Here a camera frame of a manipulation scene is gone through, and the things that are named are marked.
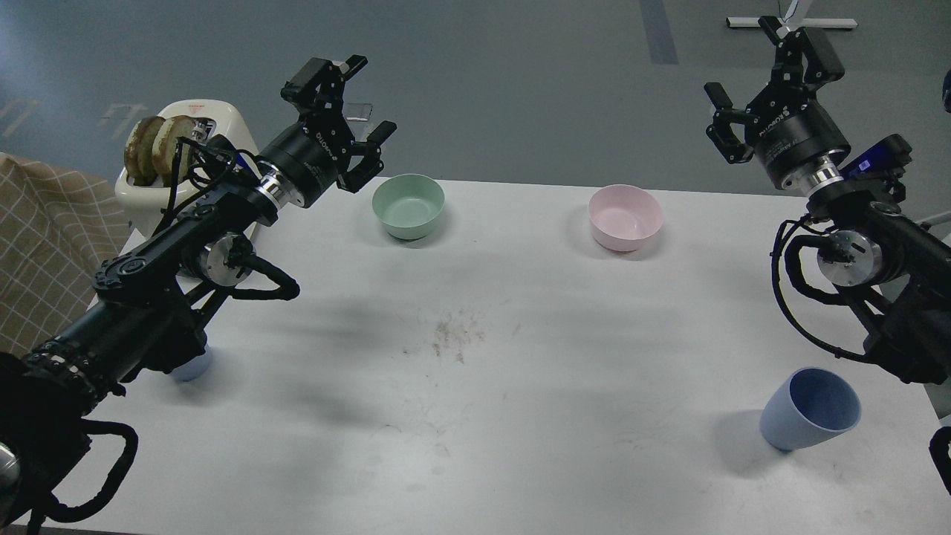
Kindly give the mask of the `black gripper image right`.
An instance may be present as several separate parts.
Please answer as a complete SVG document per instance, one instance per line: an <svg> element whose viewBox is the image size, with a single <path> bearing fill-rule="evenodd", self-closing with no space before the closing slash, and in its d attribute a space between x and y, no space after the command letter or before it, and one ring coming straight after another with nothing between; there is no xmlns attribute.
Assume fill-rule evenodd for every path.
<svg viewBox="0 0 951 535"><path fill-rule="evenodd" d="M719 82L704 92L713 112L707 137L730 165L755 155L775 189L785 190L788 176L802 166L828 157L839 165L851 146L839 126L818 103L815 92L845 76L845 67L821 28L801 27L780 34L775 16L759 17L759 27L774 44L770 82L747 105L737 109ZM746 126L746 142L734 132Z"/></svg>

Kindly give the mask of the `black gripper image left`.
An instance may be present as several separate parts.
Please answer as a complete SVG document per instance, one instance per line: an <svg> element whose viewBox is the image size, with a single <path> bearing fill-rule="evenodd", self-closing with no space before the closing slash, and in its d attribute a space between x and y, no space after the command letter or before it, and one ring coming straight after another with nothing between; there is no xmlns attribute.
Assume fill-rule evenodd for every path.
<svg viewBox="0 0 951 535"><path fill-rule="evenodd" d="M383 144L397 124L384 120L364 141L354 142L343 117L345 84L367 64L363 55L342 63L314 57L281 89L282 100L294 106L298 119L259 153L259 163L275 167L300 207L311 207L331 187L360 192L383 170ZM351 166L354 156L360 162Z"/></svg>

